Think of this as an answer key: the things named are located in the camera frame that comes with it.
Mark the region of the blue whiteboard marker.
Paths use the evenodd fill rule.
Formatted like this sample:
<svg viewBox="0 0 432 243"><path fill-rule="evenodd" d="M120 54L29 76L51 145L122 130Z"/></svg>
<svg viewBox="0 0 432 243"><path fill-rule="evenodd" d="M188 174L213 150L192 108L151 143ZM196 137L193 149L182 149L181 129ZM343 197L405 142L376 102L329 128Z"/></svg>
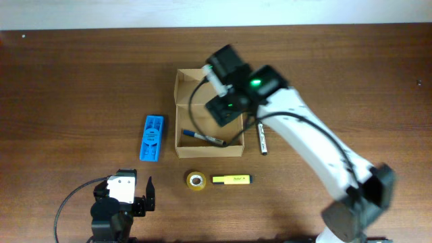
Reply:
<svg viewBox="0 0 432 243"><path fill-rule="evenodd" d="M210 136L205 136L203 134L199 134L197 132L193 132L190 130L183 130L183 134L186 136L198 138L201 140L206 140L207 142L211 142L213 144L218 144L218 145L225 145L226 144L226 142L224 140L220 140L218 138L214 138L214 137L210 137Z"/></svg>

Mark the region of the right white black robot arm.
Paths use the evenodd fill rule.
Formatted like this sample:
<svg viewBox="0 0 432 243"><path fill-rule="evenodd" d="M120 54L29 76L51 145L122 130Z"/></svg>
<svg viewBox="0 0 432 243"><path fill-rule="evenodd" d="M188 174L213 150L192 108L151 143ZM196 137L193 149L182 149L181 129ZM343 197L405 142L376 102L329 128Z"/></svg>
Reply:
<svg viewBox="0 0 432 243"><path fill-rule="evenodd" d="M312 168L333 202L323 209L317 242L367 242L366 229L389 209L396 174L344 144L276 69L250 67L226 45L203 66L216 96L206 108L221 127L249 113L278 133Z"/></svg>

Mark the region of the black whiteboard marker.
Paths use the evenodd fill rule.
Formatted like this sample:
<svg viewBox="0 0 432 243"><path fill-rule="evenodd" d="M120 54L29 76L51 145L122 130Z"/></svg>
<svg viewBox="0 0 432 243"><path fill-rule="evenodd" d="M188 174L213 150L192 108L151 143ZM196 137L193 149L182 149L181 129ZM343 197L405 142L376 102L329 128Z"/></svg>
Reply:
<svg viewBox="0 0 432 243"><path fill-rule="evenodd" d="M264 126L261 122L257 124L257 129L259 133L259 140L260 140L260 149L262 155L267 155L267 144L265 140L265 132L264 132Z"/></svg>

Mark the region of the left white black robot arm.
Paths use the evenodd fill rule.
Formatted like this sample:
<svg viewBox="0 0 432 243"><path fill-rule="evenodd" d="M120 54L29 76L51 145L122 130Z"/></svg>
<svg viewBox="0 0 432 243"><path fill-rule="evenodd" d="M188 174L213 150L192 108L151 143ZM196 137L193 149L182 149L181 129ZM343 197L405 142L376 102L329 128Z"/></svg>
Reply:
<svg viewBox="0 0 432 243"><path fill-rule="evenodd" d="M135 196L136 176L109 176L94 189L91 207L93 242L137 242L130 232L136 217L155 210L155 187L149 178L144 196Z"/></svg>

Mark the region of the brown cardboard box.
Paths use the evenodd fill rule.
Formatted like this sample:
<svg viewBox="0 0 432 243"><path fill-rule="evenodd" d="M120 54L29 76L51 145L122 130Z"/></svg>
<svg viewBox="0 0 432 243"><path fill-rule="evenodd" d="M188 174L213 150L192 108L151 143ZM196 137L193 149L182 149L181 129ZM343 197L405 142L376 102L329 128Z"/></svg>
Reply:
<svg viewBox="0 0 432 243"><path fill-rule="evenodd" d="M187 136L184 130L198 132L190 120L190 114L204 134L230 142L232 138L244 128L243 116L240 115L228 125L220 127L212 115L207 111L205 104L210 101L216 92L211 84L202 85L194 93L192 102L190 96L192 91L205 77L200 69L179 69L177 71L174 99L176 106L175 115L175 150L179 158L199 157L240 157L244 151L244 137L241 136L236 143L226 148L219 148L209 144L207 141Z"/></svg>

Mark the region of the yellow adhesive tape roll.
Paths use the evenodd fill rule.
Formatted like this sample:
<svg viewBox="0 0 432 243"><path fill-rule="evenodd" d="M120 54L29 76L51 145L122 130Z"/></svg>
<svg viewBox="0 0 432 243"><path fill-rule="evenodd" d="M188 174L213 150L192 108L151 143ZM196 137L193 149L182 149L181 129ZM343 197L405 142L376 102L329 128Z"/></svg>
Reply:
<svg viewBox="0 0 432 243"><path fill-rule="evenodd" d="M193 191L200 191L206 187L207 179L205 175L198 171L193 171L188 174L186 184Z"/></svg>

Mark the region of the yellow highlighter pen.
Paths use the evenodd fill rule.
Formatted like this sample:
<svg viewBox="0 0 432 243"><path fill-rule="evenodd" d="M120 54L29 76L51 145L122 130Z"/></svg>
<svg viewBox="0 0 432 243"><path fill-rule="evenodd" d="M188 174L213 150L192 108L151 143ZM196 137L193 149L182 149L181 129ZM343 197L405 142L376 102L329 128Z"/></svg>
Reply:
<svg viewBox="0 0 432 243"><path fill-rule="evenodd" d="M211 181L213 184L223 185L241 185L253 183L252 176L248 174L217 175L213 176Z"/></svg>

